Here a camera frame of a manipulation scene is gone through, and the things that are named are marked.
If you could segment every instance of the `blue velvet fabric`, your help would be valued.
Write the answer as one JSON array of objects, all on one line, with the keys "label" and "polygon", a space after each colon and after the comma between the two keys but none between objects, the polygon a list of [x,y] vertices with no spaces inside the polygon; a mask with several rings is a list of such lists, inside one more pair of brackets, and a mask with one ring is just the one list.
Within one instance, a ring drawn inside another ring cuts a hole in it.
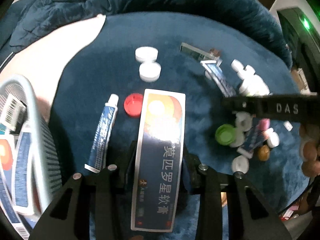
[{"label": "blue velvet fabric", "polygon": [[[189,152],[217,171],[231,174],[236,149],[219,145],[215,130],[233,124],[235,116],[220,105],[222,93],[204,76],[203,67],[179,52],[181,42],[208,51],[221,49],[221,68],[237,88],[241,80],[230,67],[236,58],[251,65],[274,94],[298,93],[285,63],[262,45],[239,31],[216,21],[178,13],[131,13],[109,16],[97,38],[67,64],[58,85],[49,128],[56,143],[64,181],[74,172],[86,174],[84,164],[104,103],[111,93],[119,95],[119,110],[111,133],[108,155],[116,156],[136,140],[139,119],[126,115],[123,103],[131,93],[146,88],[186,94],[185,144]],[[135,49],[153,46],[159,50],[157,62],[162,70],[158,81],[145,83],[139,78]],[[308,179],[302,174],[298,156],[299,124],[287,131],[283,122],[272,121],[280,145],[271,151],[267,162],[250,160],[249,180],[279,211],[304,190]],[[144,235],[145,239],[189,240],[195,238],[199,197],[179,195],[173,233],[144,233],[130,230],[131,193],[118,199],[124,239]],[[224,239],[228,225],[224,218]]]},{"label": "blue velvet fabric", "polygon": [[288,67],[292,65],[281,28],[257,0],[34,0],[23,10],[10,46],[19,52],[58,27],[99,13],[138,11],[182,12],[217,20],[253,38]]}]

